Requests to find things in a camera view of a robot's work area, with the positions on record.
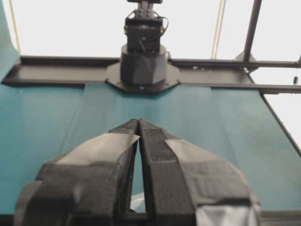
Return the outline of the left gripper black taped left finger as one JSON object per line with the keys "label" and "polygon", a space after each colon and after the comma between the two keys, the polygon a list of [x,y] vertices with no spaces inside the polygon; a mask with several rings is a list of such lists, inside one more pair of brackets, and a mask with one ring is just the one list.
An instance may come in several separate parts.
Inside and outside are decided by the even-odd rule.
{"label": "left gripper black taped left finger", "polygon": [[17,200],[15,226],[111,226],[130,209],[138,120],[44,163]]}

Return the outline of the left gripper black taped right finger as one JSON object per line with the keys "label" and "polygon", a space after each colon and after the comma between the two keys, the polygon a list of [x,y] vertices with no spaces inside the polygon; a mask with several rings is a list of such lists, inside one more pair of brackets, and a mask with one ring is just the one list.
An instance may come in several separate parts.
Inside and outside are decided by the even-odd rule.
{"label": "left gripper black taped right finger", "polygon": [[158,226],[258,226],[260,204],[226,159],[139,120],[146,210]]}

